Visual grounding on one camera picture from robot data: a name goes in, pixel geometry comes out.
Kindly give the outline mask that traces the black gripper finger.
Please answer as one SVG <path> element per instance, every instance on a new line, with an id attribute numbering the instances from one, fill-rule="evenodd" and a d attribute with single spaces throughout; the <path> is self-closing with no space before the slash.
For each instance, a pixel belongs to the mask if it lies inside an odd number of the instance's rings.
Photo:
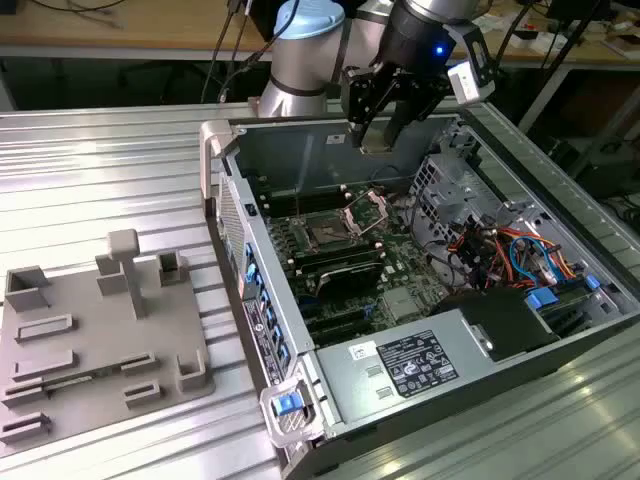
<path id="1" fill-rule="evenodd" d="M 353 146 L 362 146 L 374 118 L 385 109 L 396 85 L 394 66 L 348 66 L 341 74 L 341 107 Z"/>
<path id="2" fill-rule="evenodd" d="M 395 110 L 385 127 L 383 140 L 393 147 L 402 130 L 414 121 L 424 121 L 444 98 L 444 80 L 411 80 L 400 87 L 394 98 Z"/>

